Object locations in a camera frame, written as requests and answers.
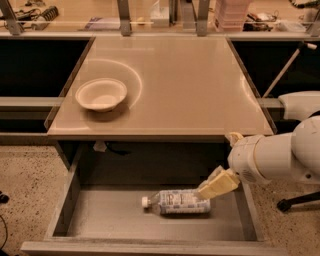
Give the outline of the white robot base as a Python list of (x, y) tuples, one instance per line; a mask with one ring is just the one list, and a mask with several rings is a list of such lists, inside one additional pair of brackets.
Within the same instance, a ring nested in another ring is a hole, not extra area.
[(303, 121), (320, 111), (319, 91), (300, 91), (283, 94), (278, 100), (284, 107), (285, 120)]

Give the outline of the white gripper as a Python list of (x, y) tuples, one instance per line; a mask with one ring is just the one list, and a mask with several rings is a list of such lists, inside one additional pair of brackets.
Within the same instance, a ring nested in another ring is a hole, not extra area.
[(239, 132), (225, 135), (231, 146), (228, 156), (229, 168), (218, 166), (209, 177), (197, 188), (197, 196), (201, 199), (212, 199), (238, 188), (240, 180), (251, 184), (262, 184), (263, 175), (259, 172), (254, 153), (262, 135), (244, 137)]

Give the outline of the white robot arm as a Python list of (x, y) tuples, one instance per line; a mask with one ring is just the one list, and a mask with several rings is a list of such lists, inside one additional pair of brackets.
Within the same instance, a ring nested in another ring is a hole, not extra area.
[(320, 178), (320, 116), (300, 122), (293, 132), (243, 137), (227, 135), (229, 168), (217, 167), (196, 189), (201, 199), (212, 199), (238, 188), (241, 182), (268, 184), (293, 180), (318, 184)]

